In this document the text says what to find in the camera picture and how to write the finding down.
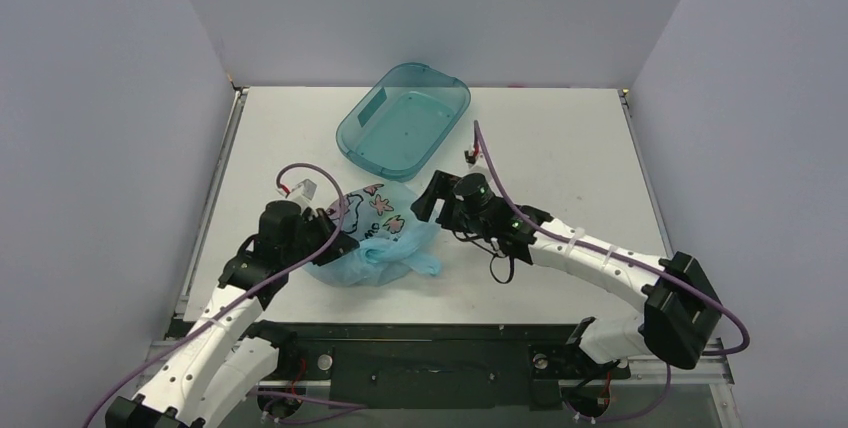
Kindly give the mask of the light blue plastic bag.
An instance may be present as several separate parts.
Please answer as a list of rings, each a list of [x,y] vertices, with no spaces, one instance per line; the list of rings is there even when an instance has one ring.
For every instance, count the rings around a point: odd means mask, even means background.
[[[334,287],[383,286],[411,272],[439,276],[442,263],[426,252],[439,227],[416,218],[411,211],[415,200],[409,187],[393,181],[347,193],[342,232],[358,247],[323,266],[308,264],[304,270]]]

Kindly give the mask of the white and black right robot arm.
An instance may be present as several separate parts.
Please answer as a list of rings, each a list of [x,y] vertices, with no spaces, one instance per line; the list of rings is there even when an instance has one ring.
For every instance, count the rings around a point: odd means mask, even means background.
[[[636,355],[691,370],[720,321],[720,300],[695,257],[630,252],[544,210],[511,206],[481,173],[436,172],[411,210],[421,221],[489,241],[510,260],[559,270],[634,308],[629,317],[588,317],[578,325],[563,350],[566,366],[578,375]]]

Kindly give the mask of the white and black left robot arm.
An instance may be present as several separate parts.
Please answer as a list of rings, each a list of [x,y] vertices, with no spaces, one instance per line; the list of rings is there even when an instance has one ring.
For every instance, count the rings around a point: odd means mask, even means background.
[[[267,375],[298,364],[290,334],[260,321],[292,271],[335,261],[359,246],[323,209],[274,201],[258,230],[225,264],[202,315],[164,353],[164,363],[131,397],[116,397],[108,427],[217,427]]]

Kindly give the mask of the teal transparent plastic tray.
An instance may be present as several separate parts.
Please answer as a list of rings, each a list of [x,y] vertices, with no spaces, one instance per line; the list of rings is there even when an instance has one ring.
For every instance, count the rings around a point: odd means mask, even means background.
[[[426,64],[390,69],[336,129],[340,152],[380,178],[413,179],[464,115],[471,102],[460,79]]]

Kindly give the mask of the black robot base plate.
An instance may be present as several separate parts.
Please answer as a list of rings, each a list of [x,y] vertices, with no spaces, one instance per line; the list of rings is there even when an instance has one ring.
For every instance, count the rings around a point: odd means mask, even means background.
[[[602,377],[578,325],[320,324],[259,321],[278,348],[265,390],[295,381],[372,409],[557,410],[567,383]]]

